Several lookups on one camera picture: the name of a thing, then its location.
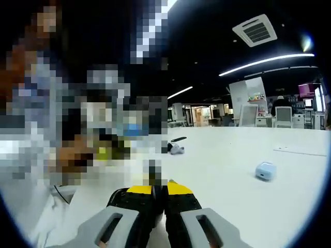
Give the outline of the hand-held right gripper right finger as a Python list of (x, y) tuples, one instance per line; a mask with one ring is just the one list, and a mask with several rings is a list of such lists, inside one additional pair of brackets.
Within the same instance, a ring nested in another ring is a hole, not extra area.
[(165, 228), (171, 247), (250, 247), (237, 227), (174, 181), (165, 187)]

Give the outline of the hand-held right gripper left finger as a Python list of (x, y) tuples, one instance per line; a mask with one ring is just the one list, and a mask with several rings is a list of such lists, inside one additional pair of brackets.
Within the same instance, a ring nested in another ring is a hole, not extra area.
[(133, 188), (115, 191), (106, 208), (79, 226), (77, 247), (97, 247), (100, 241), (106, 247), (146, 247), (156, 226), (158, 204), (153, 187), (145, 188), (148, 194)]

